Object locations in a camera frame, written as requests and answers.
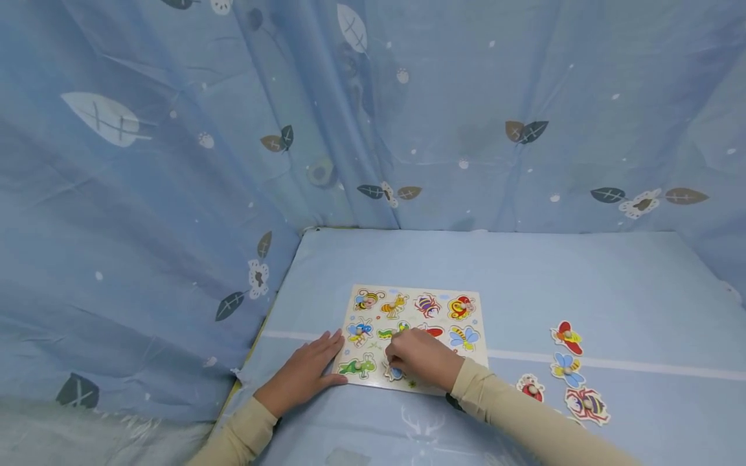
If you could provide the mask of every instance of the cartoon insect illustration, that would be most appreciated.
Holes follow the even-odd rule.
[[[455,321],[462,321],[474,311],[474,303],[468,296],[461,295],[448,302],[448,317]]]
[[[389,382],[402,380],[407,376],[401,369],[392,367],[386,360],[383,361],[383,366],[386,368],[386,370],[383,372],[383,376],[387,378]]]
[[[567,321],[559,323],[556,329],[551,329],[554,344],[566,347],[575,356],[583,355],[583,348],[580,343],[583,339],[572,329],[572,325]]]
[[[432,336],[436,338],[438,338],[445,332],[445,330],[443,330],[443,327],[438,327],[438,326],[430,327],[425,322],[422,322],[420,325],[417,326],[417,328],[424,330],[425,332],[431,334]]]
[[[375,371],[376,365],[373,360],[373,353],[363,354],[363,360],[358,358],[350,359],[348,362],[343,362],[339,365],[339,373],[344,374],[355,374],[361,379],[368,378],[368,372]]]
[[[388,340],[388,339],[391,339],[391,337],[394,336],[394,333],[403,332],[403,331],[405,331],[408,328],[410,328],[410,323],[409,322],[407,322],[407,321],[400,321],[399,324],[398,324],[398,329],[399,330],[396,330],[396,329],[378,330],[378,332],[377,332],[378,333],[378,338],[380,338],[382,340]]]
[[[415,301],[415,308],[422,312],[426,319],[436,317],[440,313],[440,304],[430,293],[419,295]]]
[[[369,292],[368,290],[361,288],[355,297],[355,310],[364,311],[366,309],[373,309],[373,306],[375,306],[378,300],[384,299],[385,297],[386,293],[384,292]]]
[[[347,340],[352,341],[355,343],[355,347],[359,348],[363,346],[366,343],[366,340],[371,336],[371,332],[373,331],[371,322],[373,319],[363,319],[361,317],[358,320],[360,322],[357,325],[350,324],[349,327],[347,327],[347,331],[350,333]]]
[[[410,297],[401,293],[396,295],[396,299],[392,303],[386,303],[380,307],[380,311],[386,314],[387,319],[396,319],[399,317],[399,313],[404,310],[404,304]]]
[[[601,394],[596,390],[567,388],[565,404],[572,415],[581,421],[588,419],[603,426],[611,419],[611,415],[606,410],[606,404],[601,399]]]
[[[550,366],[553,376],[557,379],[564,379],[572,388],[585,385],[586,378],[577,372],[580,369],[578,358],[574,358],[571,354],[555,353],[554,360],[557,363],[552,363]]]
[[[474,351],[474,343],[479,341],[479,333],[471,325],[461,330],[455,325],[451,327],[451,346],[463,346],[467,351]]]
[[[532,397],[534,400],[544,403],[544,386],[539,383],[539,379],[533,374],[523,374],[521,379],[515,384],[515,387]]]

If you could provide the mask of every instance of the beige sleeve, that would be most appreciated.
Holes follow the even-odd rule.
[[[251,397],[188,466],[244,466],[252,462],[272,439],[272,427],[277,421],[262,403]]]
[[[641,464],[469,358],[461,367],[451,395],[464,411],[508,434],[544,466]]]

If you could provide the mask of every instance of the ladybug puzzle piece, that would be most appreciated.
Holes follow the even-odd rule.
[[[544,403],[544,386],[539,383],[539,379],[535,375],[523,374],[521,379],[515,384],[515,387],[534,400]]]
[[[572,325],[567,321],[559,323],[556,329],[551,329],[554,344],[566,347],[575,356],[583,355],[583,348],[580,343],[583,339],[572,329]]]

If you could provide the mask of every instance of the blue fabric backdrop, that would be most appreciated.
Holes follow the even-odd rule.
[[[740,301],[745,24],[734,0],[4,1],[0,391],[214,419],[314,225],[676,230]]]

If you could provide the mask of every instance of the white stripe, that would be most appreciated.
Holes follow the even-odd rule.
[[[320,335],[300,332],[275,332],[265,330],[262,337],[271,339],[293,339],[312,341]],[[512,359],[514,361],[544,362],[551,364],[554,357],[542,353],[522,353],[518,351],[487,350],[487,356],[497,359]],[[581,359],[583,365],[589,368],[619,369],[622,371],[650,372],[653,374],[685,375],[704,377],[707,379],[738,380],[746,382],[746,372],[723,371],[720,369],[693,368],[679,365],[650,364],[647,362],[615,361],[613,359],[586,358]]]

